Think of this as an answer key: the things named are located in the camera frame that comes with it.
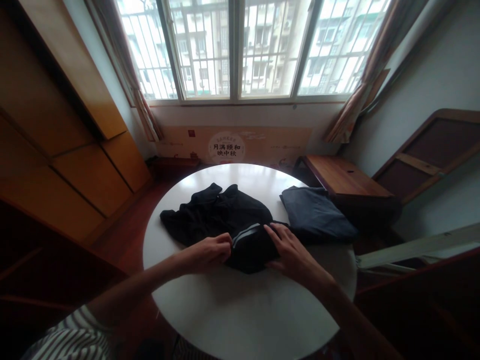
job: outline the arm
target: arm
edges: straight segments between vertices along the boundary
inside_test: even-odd
[[[231,245],[228,233],[207,237],[112,287],[89,302],[87,308],[102,325],[118,325],[161,285],[182,275],[206,272],[225,262],[230,257]]]
[[[356,359],[396,359],[402,356],[372,325],[342,291],[334,278],[321,267],[298,238],[285,226],[270,224],[265,230],[273,240],[280,259],[268,264],[307,288],[327,309],[345,334]]]

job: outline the black clothing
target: black clothing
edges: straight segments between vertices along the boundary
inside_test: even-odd
[[[172,238],[185,246],[196,244],[206,237],[229,233],[233,244],[226,265],[245,274],[259,272],[265,268],[265,263],[279,256],[263,225],[283,223],[274,221],[264,204],[239,191],[236,184],[230,185],[223,193],[221,191],[220,186],[212,183],[205,190],[194,193],[190,202],[181,204],[178,211],[162,211],[160,219]],[[303,211],[308,211],[311,205],[306,203]],[[302,243],[305,238],[305,245],[322,244],[324,240],[335,238],[317,231],[308,234],[308,231],[296,229],[292,232]]]
[[[358,230],[336,208],[322,187],[296,187],[280,195],[290,222],[290,230],[304,245],[322,243],[351,244]]]

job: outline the wooden panel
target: wooden panel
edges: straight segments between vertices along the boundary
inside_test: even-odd
[[[48,160],[0,113],[0,178],[21,175],[45,165]]]
[[[132,195],[97,144],[55,158],[53,167],[106,217]]]
[[[404,199],[430,177],[424,171],[396,160],[376,180],[400,199]]]
[[[444,168],[480,142],[480,123],[436,118],[403,151]]]
[[[104,141],[101,146],[134,193],[152,178],[128,131]]]
[[[416,157],[410,156],[405,153],[397,154],[396,158],[401,162],[413,166],[418,170],[422,170],[424,173],[435,175],[438,174],[440,169],[436,166],[430,165],[428,162],[417,159]]]
[[[439,109],[388,159],[373,179],[406,204],[479,151],[480,111]],[[399,160],[404,163],[402,169],[405,171],[401,171]]]
[[[49,167],[0,179],[0,197],[77,241],[104,220],[102,215]]]
[[[93,141],[14,24],[0,10],[0,106],[48,154]]]
[[[127,130],[102,76],[63,1],[20,0],[106,139]]]
[[[388,198],[390,192],[360,171],[351,162],[336,156],[307,155],[310,168],[324,181],[324,187],[336,195]]]

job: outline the white wall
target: white wall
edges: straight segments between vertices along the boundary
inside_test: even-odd
[[[63,0],[63,2],[141,155],[144,159],[156,155],[157,149],[153,143],[147,141],[137,110],[130,108],[127,97],[85,3],[79,0]]]
[[[480,2],[455,6],[383,103],[360,124],[344,156],[372,176],[434,111],[480,111]],[[480,155],[403,209],[405,240],[480,221]]]
[[[306,152],[333,155],[340,145],[323,142],[322,135],[342,105],[297,104],[296,108],[293,105],[161,106],[151,109],[160,126],[313,128]]]

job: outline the hand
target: hand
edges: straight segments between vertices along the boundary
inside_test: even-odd
[[[266,264],[311,292],[317,286],[334,284],[334,278],[310,255],[299,239],[286,226],[271,223],[278,236],[268,225],[263,225],[280,254],[280,259]]]
[[[205,273],[224,263],[231,255],[232,238],[228,232],[206,237],[195,245],[172,255],[177,276]]]

